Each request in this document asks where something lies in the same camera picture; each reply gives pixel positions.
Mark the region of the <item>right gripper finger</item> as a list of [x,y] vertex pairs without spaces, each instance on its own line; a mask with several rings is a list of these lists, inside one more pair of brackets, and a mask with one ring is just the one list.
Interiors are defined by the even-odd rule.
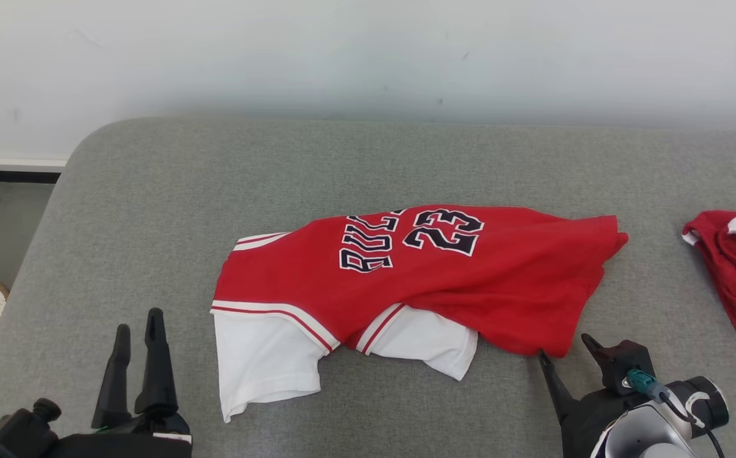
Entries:
[[570,414],[578,407],[578,400],[569,393],[562,379],[560,379],[553,360],[544,350],[540,350],[538,361],[543,372],[543,377],[559,424],[563,424]]
[[598,342],[593,336],[588,333],[582,333],[581,341],[583,342],[583,345],[585,345],[589,354],[591,354],[595,362],[600,367],[603,367],[603,364],[608,362],[608,354],[606,353],[606,348],[604,348],[604,346],[601,345],[601,343]]

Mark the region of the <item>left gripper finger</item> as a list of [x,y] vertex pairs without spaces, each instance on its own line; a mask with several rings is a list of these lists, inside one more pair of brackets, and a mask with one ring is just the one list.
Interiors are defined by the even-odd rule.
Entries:
[[131,360],[131,330],[129,325],[117,327],[111,356],[101,382],[91,427],[94,430],[111,429],[129,422],[127,410],[127,366]]
[[179,409],[172,357],[167,342],[162,310],[152,308],[146,320],[146,367],[141,393],[136,397],[136,414],[172,415]]

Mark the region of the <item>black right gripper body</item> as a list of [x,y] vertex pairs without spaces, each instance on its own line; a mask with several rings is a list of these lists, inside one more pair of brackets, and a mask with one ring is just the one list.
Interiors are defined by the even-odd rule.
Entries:
[[560,424],[563,457],[604,457],[603,434],[627,411],[629,388],[600,389],[577,399],[577,409]]

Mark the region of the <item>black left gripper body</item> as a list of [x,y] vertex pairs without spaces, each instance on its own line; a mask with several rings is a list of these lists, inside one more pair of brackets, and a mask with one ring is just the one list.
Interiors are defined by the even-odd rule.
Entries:
[[178,413],[139,415],[126,424],[56,441],[44,457],[191,457],[192,434]]

